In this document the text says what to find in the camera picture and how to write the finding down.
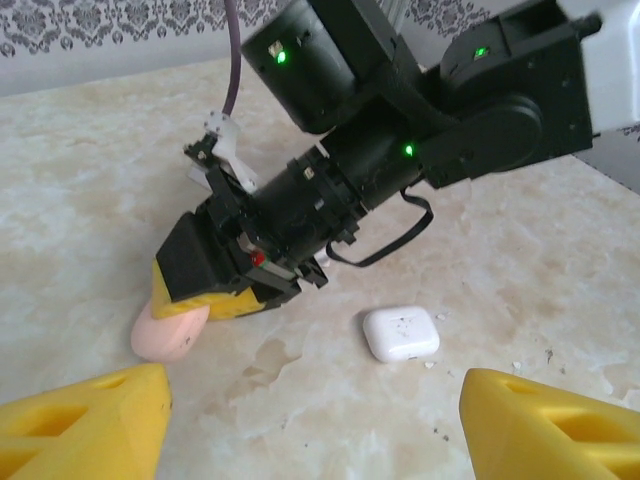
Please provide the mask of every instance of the patterned wallpaper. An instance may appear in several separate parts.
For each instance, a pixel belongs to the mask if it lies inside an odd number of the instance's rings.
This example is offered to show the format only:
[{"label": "patterned wallpaper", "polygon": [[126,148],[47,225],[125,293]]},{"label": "patterned wallpaper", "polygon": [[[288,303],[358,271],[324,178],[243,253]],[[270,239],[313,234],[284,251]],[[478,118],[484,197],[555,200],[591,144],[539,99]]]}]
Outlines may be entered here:
[{"label": "patterned wallpaper", "polygon": [[[254,27],[287,3],[242,0],[239,15],[246,27]],[[465,0],[412,0],[406,16],[451,38],[490,14],[489,8]],[[226,24],[223,0],[0,0],[0,22],[5,58],[210,34]]]},{"label": "patterned wallpaper", "polygon": [[621,132],[625,137],[636,138],[636,141],[640,143],[640,124],[635,127],[623,128]]}]

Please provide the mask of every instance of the black cable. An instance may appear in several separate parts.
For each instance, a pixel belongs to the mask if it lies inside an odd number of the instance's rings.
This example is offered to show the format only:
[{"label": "black cable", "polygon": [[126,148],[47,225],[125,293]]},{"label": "black cable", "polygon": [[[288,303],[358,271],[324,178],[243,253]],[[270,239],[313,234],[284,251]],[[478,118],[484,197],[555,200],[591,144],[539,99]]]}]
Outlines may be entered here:
[{"label": "black cable", "polygon": [[405,202],[411,203],[412,205],[426,210],[426,213],[423,215],[423,217],[418,220],[418,223],[416,223],[407,233],[360,262],[351,262],[350,260],[347,260],[346,258],[338,255],[331,247],[331,242],[327,244],[327,256],[330,259],[335,260],[336,262],[346,263],[347,265],[351,265],[352,267],[366,268],[376,262],[379,262],[384,257],[391,255],[393,252],[395,252],[399,248],[404,247],[407,243],[420,235],[433,221],[433,211],[431,210],[431,205],[429,205],[429,202],[424,198],[409,195],[406,188],[403,188],[400,191],[400,195],[402,195],[402,198]]}]

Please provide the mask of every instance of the white panel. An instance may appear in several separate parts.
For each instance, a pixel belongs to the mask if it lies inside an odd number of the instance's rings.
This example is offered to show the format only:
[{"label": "white panel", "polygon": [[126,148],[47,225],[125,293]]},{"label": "white panel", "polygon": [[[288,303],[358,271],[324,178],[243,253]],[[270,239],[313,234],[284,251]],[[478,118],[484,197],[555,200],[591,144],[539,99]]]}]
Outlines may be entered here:
[{"label": "white panel", "polygon": [[559,0],[579,18],[599,12],[602,30],[582,42],[595,132],[640,122],[640,0]]}]

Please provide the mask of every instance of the white bracket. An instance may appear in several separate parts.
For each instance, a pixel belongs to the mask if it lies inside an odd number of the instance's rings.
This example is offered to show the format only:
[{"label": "white bracket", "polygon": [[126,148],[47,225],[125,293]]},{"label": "white bracket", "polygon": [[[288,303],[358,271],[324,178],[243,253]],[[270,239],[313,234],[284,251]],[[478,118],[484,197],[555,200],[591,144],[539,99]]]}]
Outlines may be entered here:
[{"label": "white bracket", "polygon": [[[260,185],[260,177],[236,156],[240,126],[229,115],[212,111],[204,127],[217,138],[211,153],[223,162],[223,168],[238,180],[248,194],[254,193]],[[191,168],[188,176],[199,185],[209,188],[206,172],[197,165]]]}]

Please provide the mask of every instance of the green led light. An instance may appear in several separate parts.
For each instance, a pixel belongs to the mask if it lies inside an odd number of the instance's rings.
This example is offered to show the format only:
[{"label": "green led light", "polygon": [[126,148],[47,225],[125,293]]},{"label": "green led light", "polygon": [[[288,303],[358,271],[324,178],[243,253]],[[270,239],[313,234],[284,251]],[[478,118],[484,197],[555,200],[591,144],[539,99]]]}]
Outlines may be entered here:
[{"label": "green led light", "polygon": [[487,47],[480,47],[476,49],[474,59],[477,60],[479,58],[486,57],[487,55],[489,55],[489,49]]}]

